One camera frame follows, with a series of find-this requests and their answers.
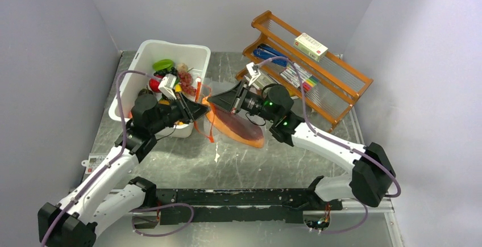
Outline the clear zip bag orange zipper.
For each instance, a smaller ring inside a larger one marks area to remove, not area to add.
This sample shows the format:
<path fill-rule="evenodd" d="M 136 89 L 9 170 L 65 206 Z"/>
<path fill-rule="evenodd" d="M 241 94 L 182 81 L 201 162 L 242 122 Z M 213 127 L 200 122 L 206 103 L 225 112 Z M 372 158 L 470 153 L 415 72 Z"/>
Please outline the clear zip bag orange zipper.
<path fill-rule="evenodd" d="M 197 101 L 208 106 L 210 111 L 194 122 L 194 128 L 211 143 L 230 139 L 253 148 L 263 148 L 265 137 L 262 119 L 248 120 L 246 111 L 232 114 L 207 101 L 209 96 L 225 92 L 234 86 L 231 82 L 204 79 L 197 92 Z"/>

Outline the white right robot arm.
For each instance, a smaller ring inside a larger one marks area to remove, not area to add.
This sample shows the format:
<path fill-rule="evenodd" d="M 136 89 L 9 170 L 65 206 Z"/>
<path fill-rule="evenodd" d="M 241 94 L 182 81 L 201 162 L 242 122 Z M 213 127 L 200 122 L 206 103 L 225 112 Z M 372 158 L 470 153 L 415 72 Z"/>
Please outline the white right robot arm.
<path fill-rule="evenodd" d="M 396 182 L 394 168 L 381 145 L 353 143 L 316 128 L 292 111 L 294 101 L 282 85 L 273 85 L 266 94 L 258 95 L 250 91 L 246 81 L 239 81 L 207 101 L 217 111 L 236 114 L 243 110 L 269 121 L 269 131 L 280 143 L 316 153 L 345 170 L 344 175 L 315 183 L 306 198 L 312 209 L 319 210 L 336 199 L 356 199 L 378 207 Z"/>

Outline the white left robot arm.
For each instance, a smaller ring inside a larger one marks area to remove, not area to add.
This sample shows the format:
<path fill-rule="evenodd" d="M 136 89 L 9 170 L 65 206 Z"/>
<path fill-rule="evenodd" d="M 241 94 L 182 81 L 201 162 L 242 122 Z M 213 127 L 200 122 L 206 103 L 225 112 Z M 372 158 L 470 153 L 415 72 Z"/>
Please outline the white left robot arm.
<path fill-rule="evenodd" d="M 98 236 L 126 213 L 139 207 L 153 209 L 156 185 L 144 178 L 135 178 L 111 198 L 108 194 L 149 154 L 157 144 L 158 132 L 177 122 L 194 122 L 209 110 L 181 93 L 169 104 L 159 103 L 152 94 L 137 97 L 132 118 L 123 125 L 123 132 L 100 166 L 57 204 L 46 203 L 39 210 L 41 245 L 93 246 Z"/>

